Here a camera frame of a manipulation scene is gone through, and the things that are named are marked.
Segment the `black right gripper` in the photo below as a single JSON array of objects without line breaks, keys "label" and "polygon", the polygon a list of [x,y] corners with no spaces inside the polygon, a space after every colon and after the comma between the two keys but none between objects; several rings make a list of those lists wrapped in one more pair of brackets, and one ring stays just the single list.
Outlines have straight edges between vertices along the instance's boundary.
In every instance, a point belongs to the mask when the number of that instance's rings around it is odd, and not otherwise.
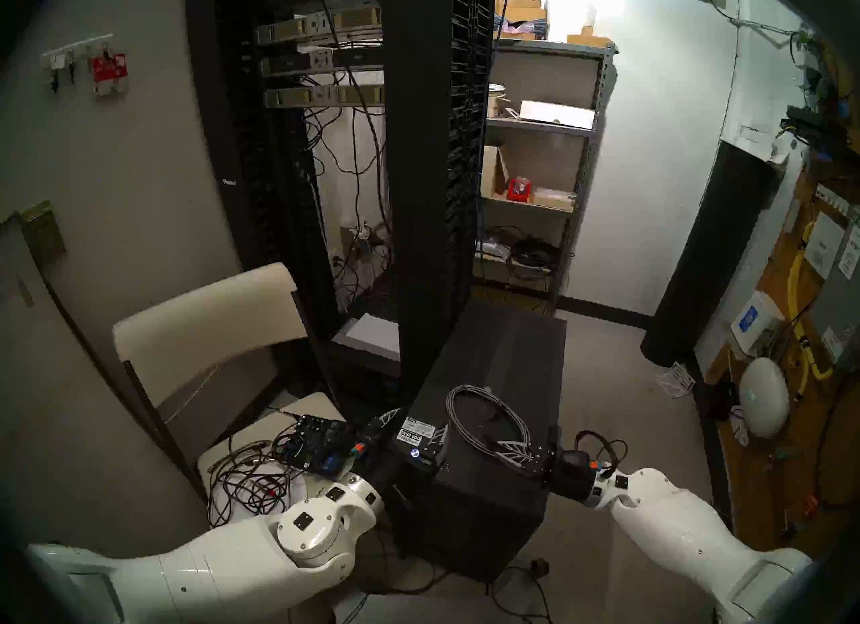
[{"label": "black right gripper", "polygon": [[485,436],[482,447],[519,475],[532,477],[542,488],[560,497],[584,504],[591,496],[597,467],[586,451],[564,449],[561,429],[550,426],[536,446],[514,440],[494,440]]}]

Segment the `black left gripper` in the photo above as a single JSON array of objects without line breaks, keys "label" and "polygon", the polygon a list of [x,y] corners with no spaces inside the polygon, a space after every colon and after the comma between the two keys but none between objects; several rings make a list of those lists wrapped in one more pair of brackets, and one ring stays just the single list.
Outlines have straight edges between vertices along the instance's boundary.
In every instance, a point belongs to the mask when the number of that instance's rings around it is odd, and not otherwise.
[{"label": "black left gripper", "polygon": [[[357,430],[350,452],[353,458],[350,472],[361,477],[377,492],[385,492],[393,486],[404,469],[401,456],[390,446],[393,420],[401,410],[401,407],[388,410]],[[418,458],[428,470],[438,470],[443,466],[449,429],[449,426],[441,426],[432,436],[422,438]]]}]

